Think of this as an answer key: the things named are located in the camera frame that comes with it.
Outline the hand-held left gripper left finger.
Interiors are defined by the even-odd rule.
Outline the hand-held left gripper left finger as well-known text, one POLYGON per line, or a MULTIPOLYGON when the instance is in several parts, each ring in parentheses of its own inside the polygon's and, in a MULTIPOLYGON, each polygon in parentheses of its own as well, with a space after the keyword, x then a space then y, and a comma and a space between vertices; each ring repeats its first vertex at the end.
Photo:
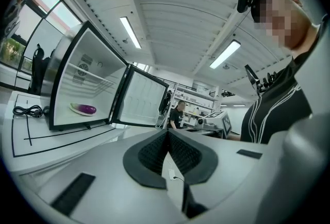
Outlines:
POLYGON ((162 168, 168 147, 168 131, 161 130, 127 149, 123 156, 124 169, 141 186, 167 189, 162 168))

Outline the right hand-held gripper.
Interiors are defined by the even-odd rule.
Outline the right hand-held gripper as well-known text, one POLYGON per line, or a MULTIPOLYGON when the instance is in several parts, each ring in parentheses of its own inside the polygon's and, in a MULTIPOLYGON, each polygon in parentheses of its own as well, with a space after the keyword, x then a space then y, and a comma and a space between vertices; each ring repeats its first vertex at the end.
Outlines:
POLYGON ((232 130, 232 125, 227 111, 213 112, 205 117, 199 118, 197 121, 197 126, 200 129, 221 132, 222 139, 226 139, 232 130))

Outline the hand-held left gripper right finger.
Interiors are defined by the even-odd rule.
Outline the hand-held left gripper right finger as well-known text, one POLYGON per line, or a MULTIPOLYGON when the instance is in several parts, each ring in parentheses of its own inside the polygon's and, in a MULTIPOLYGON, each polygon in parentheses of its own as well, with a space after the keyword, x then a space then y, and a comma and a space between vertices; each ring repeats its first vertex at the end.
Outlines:
POLYGON ((218 166, 218 155, 181 131, 168 130, 168 152, 188 185, 208 181, 218 166))

